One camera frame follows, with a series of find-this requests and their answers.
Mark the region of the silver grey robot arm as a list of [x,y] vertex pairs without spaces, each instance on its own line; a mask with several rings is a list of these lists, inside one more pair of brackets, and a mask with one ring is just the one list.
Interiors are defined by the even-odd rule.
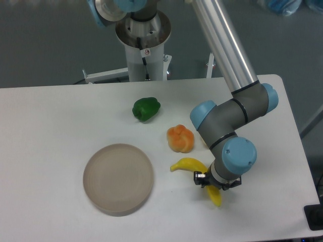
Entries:
[[[129,80],[161,81],[164,44],[171,33],[167,16],[157,1],[88,1],[100,26],[115,24],[116,35],[126,51]],[[262,84],[252,69],[221,1],[193,1],[211,52],[218,61],[232,98],[220,105],[197,105],[190,119],[215,160],[206,171],[195,171],[196,185],[228,190],[257,158],[255,146],[236,130],[275,109],[279,98],[269,84]]]

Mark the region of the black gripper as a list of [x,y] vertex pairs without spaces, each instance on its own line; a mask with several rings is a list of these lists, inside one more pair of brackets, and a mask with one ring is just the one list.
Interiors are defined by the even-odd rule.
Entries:
[[194,171],[193,180],[194,183],[201,188],[204,188],[205,186],[208,186],[210,184],[211,186],[214,186],[219,190],[229,190],[242,184],[241,177],[229,181],[220,177],[217,173],[215,173],[214,176],[211,171],[207,171],[206,173],[203,173],[201,171]]

